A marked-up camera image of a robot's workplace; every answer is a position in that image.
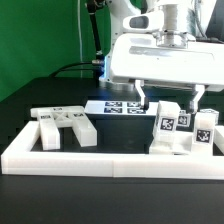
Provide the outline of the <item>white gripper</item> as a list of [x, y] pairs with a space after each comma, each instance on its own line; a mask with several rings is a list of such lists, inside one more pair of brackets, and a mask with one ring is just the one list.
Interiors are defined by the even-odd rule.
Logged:
[[183, 48], [162, 44], [156, 35], [165, 24], [161, 13], [129, 16], [123, 20], [127, 32], [118, 37], [110, 62], [110, 79], [132, 83], [140, 96], [140, 107], [149, 108], [144, 82], [152, 86], [193, 88], [189, 112], [198, 111], [198, 103], [207, 91], [224, 90], [224, 44], [189, 41]]

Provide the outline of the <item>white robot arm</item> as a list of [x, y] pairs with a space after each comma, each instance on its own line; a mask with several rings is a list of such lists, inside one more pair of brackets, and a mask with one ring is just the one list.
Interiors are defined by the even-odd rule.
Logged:
[[224, 42], [205, 32], [217, 0], [87, 0], [102, 86], [135, 89], [149, 107], [145, 85], [186, 89], [195, 113], [206, 91], [224, 90]]

